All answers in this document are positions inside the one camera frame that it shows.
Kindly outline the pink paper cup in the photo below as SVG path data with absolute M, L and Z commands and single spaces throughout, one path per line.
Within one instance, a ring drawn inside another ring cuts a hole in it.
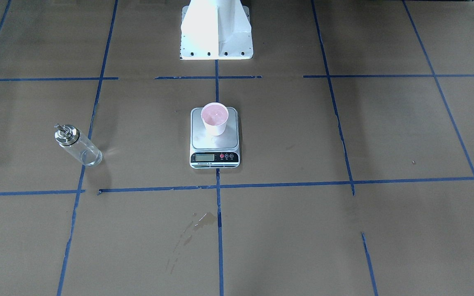
M 220 136 L 225 131 L 229 110 L 220 103 L 208 103 L 201 110 L 201 119 L 209 135 Z

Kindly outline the glass sauce dispenser bottle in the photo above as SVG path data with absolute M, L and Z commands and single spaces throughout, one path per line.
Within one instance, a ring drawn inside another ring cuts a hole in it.
M 78 128 L 69 124 L 56 124 L 54 128 L 56 142 L 81 165 L 93 167 L 101 163 L 103 153 Z

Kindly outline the grey electronic kitchen scale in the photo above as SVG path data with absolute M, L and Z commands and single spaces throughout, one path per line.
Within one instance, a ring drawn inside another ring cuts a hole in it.
M 239 116 L 233 107 L 228 107 L 229 119 L 225 131 L 218 136 L 207 133 L 201 118 L 202 108 L 191 111 L 190 167 L 194 169 L 220 169 L 238 167 L 241 162 L 239 150 Z

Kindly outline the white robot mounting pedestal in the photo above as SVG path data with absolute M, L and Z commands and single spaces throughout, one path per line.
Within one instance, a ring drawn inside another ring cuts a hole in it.
M 182 8 L 180 59 L 248 60 L 253 55 L 250 10 L 240 0 L 192 0 Z

